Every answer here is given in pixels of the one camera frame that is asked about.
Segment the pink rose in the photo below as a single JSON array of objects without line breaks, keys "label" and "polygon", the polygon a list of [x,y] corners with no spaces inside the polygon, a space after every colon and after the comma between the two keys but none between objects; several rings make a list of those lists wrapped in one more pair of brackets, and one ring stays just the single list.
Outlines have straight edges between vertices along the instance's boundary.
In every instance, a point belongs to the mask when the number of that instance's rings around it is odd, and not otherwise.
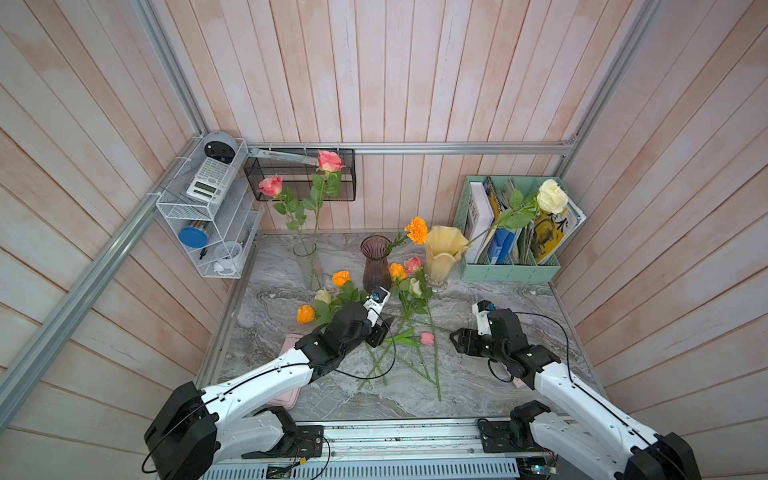
[{"label": "pink rose", "polygon": [[422,260],[418,257],[413,257],[411,260],[407,260],[404,266],[406,273],[412,275],[415,271],[422,267]]},{"label": "pink rose", "polygon": [[317,164],[320,167],[320,170],[330,173],[342,169],[341,158],[339,158],[339,155],[325,150],[320,151],[320,156],[317,158]]},{"label": "pink rose", "polygon": [[424,332],[422,333],[422,345],[433,345],[435,343],[435,336],[431,333]]},{"label": "pink rose", "polygon": [[268,177],[259,183],[259,193],[268,197],[276,197],[283,191],[282,177]]}]

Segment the gray marble surface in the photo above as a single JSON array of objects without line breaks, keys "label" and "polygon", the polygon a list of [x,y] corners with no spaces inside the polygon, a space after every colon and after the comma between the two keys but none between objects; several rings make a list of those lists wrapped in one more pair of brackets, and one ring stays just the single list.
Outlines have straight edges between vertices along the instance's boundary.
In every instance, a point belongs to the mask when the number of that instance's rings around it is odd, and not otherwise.
[{"label": "gray marble surface", "polygon": [[[365,257],[360,253],[359,245],[366,236],[363,233],[319,235],[319,255],[326,288],[332,293],[337,289],[331,282],[331,275],[339,270],[349,270],[352,280],[362,288]],[[295,237],[291,235],[264,235],[259,239],[259,252],[220,381],[242,375],[271,361],[280,353],[287,335],[303,335],[314,328],[312,323],[296,323],[296,310],[301,305],[312,304],[315,293],[307,291],[302,284],[299,265],[291,253],[293,241]],[[423,261],[424,248],[409,241],[395,250],[389,261],[403,263],[415,255]],[[451,272],[448,288],[436,293],[430,301],[435,324],[451,331],[462,326],[476,328],[471,305],[479,300],[490,300],[499,308],[506,307],[515,312],[542,313],[569,330],[547,283],[462,282],[458,267]],[[384,312],[397,315],[399,301],[390,301]],[[426,316],[415,318],[429,320]],[[547,346],[565,360],[565,338],[557,325],[548,319],[530,315],[520,315],[520,319],[530,343]],[[417,333],[421,331],[429,331],[429,328],[416,329]],[[568,335],[571,339],[571,369],[594,387],[584,355],[573,340],[573,332],[568,331]],[[296,421],[319,421],[507,416],[514,407],[534,399],[554,408],[528,387],[515,388],[511,383],[493,378],[484,359],[458,354],[448,333],[440,332],[436,337],[441,402],[433,384],[405,364],[397,362],[386,376],[387,385],[377,379],[359,389],[361,380],[339,373],[324,376],[301,389],[299,401],[291,410],[292,417]],[[434,370],[433,348],[421,347],[430,372]],[[378,356],[382,350],[379,347],[373,352]],[[414,347],[399,346],[397,353],[414,366],[421,365]],[[382,367],[388,368],[391,361],[392,356],[386,356]],[[371,352],[363,345],[344,359],[340,369],[357,376],[369,376],[372,365]],[[503,367],[498,364],[495,367],[497,375],[505,378]]]}]

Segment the pink tray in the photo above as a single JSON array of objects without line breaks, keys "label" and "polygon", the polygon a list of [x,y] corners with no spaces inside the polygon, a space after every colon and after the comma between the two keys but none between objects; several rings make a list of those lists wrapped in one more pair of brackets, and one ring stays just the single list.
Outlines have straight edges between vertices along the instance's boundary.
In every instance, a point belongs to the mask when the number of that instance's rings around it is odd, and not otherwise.
[{"label": "pink tray", "polygon": [[[286,341],[283,342],[283,348],[280,349],[280,355],[283,355],[288,350],[292,349],[293,346],[296,345],[296,342],[299,341],[301,338],[301,335],[298,335],[296,333],[291,333],[286,337]],[[293,407],[296,406],[296,402],[299,399],[299,390],[301,389],[293,389],[289,392],[285,392],[282,395],[278,395],[275,398],[271,399],[266,404],[268,406],[272,407],[285,407],[286,410],[291,410]]]}]

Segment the black wire basket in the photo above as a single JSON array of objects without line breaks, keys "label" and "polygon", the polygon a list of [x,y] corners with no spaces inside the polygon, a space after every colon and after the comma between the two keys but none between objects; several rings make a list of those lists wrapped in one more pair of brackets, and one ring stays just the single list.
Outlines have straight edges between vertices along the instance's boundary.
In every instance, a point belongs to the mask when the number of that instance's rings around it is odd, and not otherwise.
[{"label": "black wire basket", "polygon": [[[308,157],[317,157],[320,153],[320,150],[316,148],[307,148],[306,150],[303,148],[275,148],[273,151],[306,155]],[[330,151],[337,153],[341,159],[341,184],[339,185],[339,195],[334,198],[326,196],[325,200],[339,202],[354,201],[357,192],[355,151],[351,148],[334,148]],[[312,165],[256,157],[248,157],[245,160],[244,170],[245,174],[248,176],[250,186],[256,194],[256,200],[259,202],[271,200],[270,197],[259,193],[259,183],[265,178],[282,177],[283,188],[288,187],[293,191],[297,198],[303,199],[310,197],[312,174],[317,173],[317,167]]]}]

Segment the yellow vase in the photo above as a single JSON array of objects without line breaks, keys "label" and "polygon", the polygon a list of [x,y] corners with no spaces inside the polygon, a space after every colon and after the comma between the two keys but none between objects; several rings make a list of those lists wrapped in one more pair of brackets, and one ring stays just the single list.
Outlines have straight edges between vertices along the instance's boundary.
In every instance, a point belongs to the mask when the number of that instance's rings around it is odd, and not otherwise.
[{"label": "yellow vase", "polygon": [[458,262],[469,248],[469,240],[456,227],[435,225],[427,233],[424,243],[427,257],[427,275],[430,283],[439,284],[445,281],[451,268]]}]

